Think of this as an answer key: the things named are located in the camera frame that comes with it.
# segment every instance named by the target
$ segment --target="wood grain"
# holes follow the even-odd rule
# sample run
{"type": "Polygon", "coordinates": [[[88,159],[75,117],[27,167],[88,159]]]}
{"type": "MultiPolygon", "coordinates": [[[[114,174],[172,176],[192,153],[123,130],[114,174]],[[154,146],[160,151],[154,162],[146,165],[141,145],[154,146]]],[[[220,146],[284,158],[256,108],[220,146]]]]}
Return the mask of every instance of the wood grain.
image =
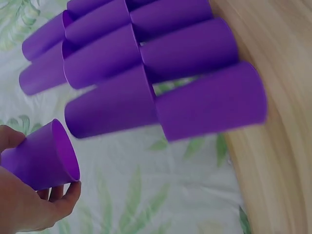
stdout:
{"type": "Polygon", "coordinates": [[[312,234],[312,0],[211,0],[259,71],[269,116],[226,134],[253,234],[312,234]]]}

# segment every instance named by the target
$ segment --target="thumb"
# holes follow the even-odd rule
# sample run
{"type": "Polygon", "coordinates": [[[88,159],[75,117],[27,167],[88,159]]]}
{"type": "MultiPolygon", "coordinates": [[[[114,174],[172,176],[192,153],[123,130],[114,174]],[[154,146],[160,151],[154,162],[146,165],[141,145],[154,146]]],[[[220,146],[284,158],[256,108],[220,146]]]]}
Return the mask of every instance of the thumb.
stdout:
{"type": "Polygon", "coordinates": [[[6,125],[0,125],[0,153],[5,149],[15,148],[25,139],[25,135],[6,125]]]}

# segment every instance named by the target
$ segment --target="cup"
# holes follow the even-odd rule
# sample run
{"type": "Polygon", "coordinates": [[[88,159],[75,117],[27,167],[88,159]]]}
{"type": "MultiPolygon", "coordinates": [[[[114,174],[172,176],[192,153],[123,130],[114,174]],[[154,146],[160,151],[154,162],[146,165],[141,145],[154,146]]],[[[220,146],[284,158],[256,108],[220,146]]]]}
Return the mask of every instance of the cup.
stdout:
{"type": "Polygon", "coordinates": [[[235,38],[221,18],[149,41],[140,51],[151,83],[211,72],[239,60],[235,38]]]}
{"type": "Polygon", "coordinates": [[[67,10],[76,20],[110,1],[111,0],[70,0],[67,2],[67,10]]]}
{"type": "Polygon", "coordinates": [[[22,44],[25,58],[34,61],[65,39],[65,28],[73,22],[68,11],[63,11],[35,31],[22,44]]]}
{"type": "Polygon", "coordinates": [[[1,155],[1,166],[34,190],[76,182],[80,178],[72,144],[56,119],[1,155]]]}
{"type": "Polygon", "coordinates": [[[156,99],[168,141],[263,123],[267,108],[261,78],[247,62],[204,75],[156,99]]]}
{"type": "Polygon", "coordinates": [[[136,66],[72,100],[65,121],[76,138],[158,123],[155,94],[143,65],[136,66]]]}
{"type": "Polygon", "coordinates": [[[207,0],[157,0],[130,15],[139,42],[213,18],[207,0]]]}
{"type": "Polygon", "coordinates": [[[73,53],[73,47],[66,41],[41,55],[19,75],[19,85],[27,95],[34,95],[66,83],[63,63],[73,53]]]}
{"type": "Polygon", "coordinates": [[[113,0],[67,27],[66,38],[78,47],[83,47],[130,22],[125,0],[113,0]]]}
{"type": "MultiPolygon", "coordinates": [[[[67,2],[67,10],[74,19],[78,19],[89,12],[109,3],[112,0],[70,0],[67,2]]],[[[126,0],[130,10],[149,4],[155,0],[126,0]]]]}
{"type": "Polygon", "coordinates": [[[131,24],[81,48],[64,61],[64,72],[74,89],[97,84],[142,61],[131,24]]]}

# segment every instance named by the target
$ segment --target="stacked cups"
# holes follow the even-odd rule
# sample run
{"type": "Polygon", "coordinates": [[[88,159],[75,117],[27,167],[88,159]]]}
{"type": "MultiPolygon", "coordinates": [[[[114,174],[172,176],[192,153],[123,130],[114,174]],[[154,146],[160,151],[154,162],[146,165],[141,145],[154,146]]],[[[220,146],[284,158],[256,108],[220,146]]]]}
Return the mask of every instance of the stacked cups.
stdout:
{"type": "Polygon", "coordinates": [[[33,61],[19,78],[28,95],[95,85],[65,108],[77,138],[160,123],[171,141],[265,120],[260,77],[206,0],[71,0],[23,52],[33,61]],[[154,94],[155,83],[198,75],[154,94]]]}

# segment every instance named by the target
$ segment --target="human hand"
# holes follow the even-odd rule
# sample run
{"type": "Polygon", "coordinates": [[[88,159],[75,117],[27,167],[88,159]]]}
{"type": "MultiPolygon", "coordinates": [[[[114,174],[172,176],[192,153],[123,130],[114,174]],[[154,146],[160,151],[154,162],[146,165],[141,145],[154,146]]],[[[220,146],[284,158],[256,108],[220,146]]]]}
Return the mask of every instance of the human hand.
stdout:
{"type": "MultiPolygon", "coordinates": [[[[24,139],[23,133],[0,125],[0,154],[5,149],[17,147],[24,139]]],[[[63,186],[52,188],[51,194],[49,189],[36,192],[0,166],[1,233],[42,231],[53,227],[71,214],[80,192],[80,182],[72,183],[65,195],[63,186]]]]}

